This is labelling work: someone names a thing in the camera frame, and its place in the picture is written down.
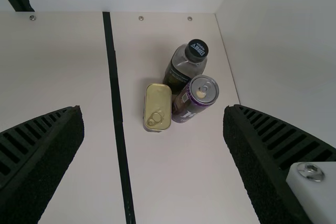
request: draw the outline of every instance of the gold tin can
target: gold tin can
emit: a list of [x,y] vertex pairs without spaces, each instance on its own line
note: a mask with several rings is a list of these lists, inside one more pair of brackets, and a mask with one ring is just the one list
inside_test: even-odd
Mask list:
[[169,128],[172,114],[172,91],[167,85],[150,84],[146,89],[143,127],[149,132]]

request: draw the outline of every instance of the plastic bottle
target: plastic bottle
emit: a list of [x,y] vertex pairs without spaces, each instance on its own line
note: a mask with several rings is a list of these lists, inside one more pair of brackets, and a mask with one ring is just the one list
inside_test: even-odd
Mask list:
[[163,84],[172,90],[173,100],[192,78],[203,73],[208,53],[208,46],[200,39],[177,48],[163,78]]

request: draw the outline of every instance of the purple can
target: purple can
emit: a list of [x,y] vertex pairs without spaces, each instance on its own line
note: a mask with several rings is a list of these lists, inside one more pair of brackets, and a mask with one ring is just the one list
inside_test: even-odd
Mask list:
[[215,103],[219,95],[217,82],[209,76],[195,76],[176,97],[172,120],[184,123]]

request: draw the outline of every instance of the can pull tab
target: can pull tab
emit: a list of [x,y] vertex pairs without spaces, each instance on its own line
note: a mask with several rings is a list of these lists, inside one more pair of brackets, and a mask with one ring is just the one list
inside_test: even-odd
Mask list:
[[196,94],[199,98],[205,98],[206,97],[206,92],[211,88],[211,83],[210,82],[205,82],[200,86],[200,88],[196,91]]
[[164,117],[164,113],[159,110],[151,114],[151,116],[147,120],[148,126],[155,126],[159,123],[162,123]]

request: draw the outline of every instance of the screw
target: screw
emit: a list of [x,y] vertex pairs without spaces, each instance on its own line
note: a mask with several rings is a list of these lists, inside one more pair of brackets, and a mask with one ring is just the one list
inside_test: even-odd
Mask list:
[[300,163],[297,166],[298,172],[311,181],[321,182],[324,180],[324,173],[320,167],[311,163]]
[[318,171],[318,168],[312,164],[307,164],[306,165],[306,168],[308,171],[311,171],[311,172],[317,172]]

